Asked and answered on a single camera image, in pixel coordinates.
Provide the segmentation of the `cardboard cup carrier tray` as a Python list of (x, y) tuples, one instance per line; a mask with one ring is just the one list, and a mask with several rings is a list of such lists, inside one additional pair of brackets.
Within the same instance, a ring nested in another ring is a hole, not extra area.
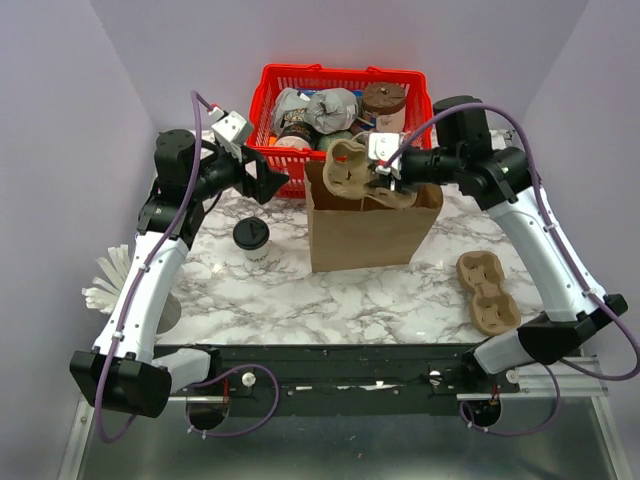
[(337, 140), (326, 152), (323, 183), (334, 196), (347, 200), (371, 199), (392, 209), (407, 209), (417, 193), (395, 193), (372, 187), (374, 170), (366, 156), (366, 147), (357, 140)]

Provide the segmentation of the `brown paper bag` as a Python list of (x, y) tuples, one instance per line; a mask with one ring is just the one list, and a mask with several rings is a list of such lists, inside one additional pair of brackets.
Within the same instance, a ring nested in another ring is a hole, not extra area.
[(440, 214), (442, 189), (423, 185), (411, 207), (391, 209), (371, 198), (332, 195), (322, 170), (320, 162), (304, 168), (311, 269), (330, 272), (409, 263)]

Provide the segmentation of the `black coffee cup lid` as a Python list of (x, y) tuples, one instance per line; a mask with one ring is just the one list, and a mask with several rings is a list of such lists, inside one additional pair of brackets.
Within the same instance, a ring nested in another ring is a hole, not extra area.
[(256, 216), (240, 220), (233, 228), (234, 243), (243, 250), (262, 248), (270, 239), (266, 222)]

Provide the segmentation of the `white paper coffee cup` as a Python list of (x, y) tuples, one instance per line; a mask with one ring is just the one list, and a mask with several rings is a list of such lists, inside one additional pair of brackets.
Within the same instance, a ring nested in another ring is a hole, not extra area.
[(257, 248), (244, 249), (243, 252), (245, 257), (248, 260), (256, 262), (256, 261), (261, 261), (265, 259), (269, 253), (269, 250), (270, 250), (270, 242), (267, 241), (266, 243), (264, 243), (263, 245)]

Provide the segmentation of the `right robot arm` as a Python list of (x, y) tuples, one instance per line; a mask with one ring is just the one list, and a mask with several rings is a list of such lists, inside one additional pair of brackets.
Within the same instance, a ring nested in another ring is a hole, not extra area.
[(565, 363), (610, 324), (632, 348), (621, 322), (628, 304), (589, 273), (549, 204), (523, 128), (503, 109), (468, 95), (446, 98), (411, 135), (372, 133), (366, 157), (373, 184), (407, 193), (423, 184), (457, 185), (508, 237), (543, 302), (535, 319), (468, 350), (460, 379), (480, 392), (496, 375), (528, 363)]

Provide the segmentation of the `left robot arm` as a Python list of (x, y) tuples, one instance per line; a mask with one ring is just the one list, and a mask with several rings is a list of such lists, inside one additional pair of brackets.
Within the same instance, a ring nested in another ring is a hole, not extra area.
[(201, 142), (182, 129), (157, 137), (154, 163), (157, 177), (139, 213), (134, 258), (115, 308), (91, 350), (75, 352), (70, 362), (91, 406), (150, 418), (184, 387), (209, 395), (221, 385), (209, 347), (154, 354), (174, 277), (205, 218), (204, 201), (233, 188), (265, 204), (289, 180), (241, 142), (225, 149), (219, 140)]

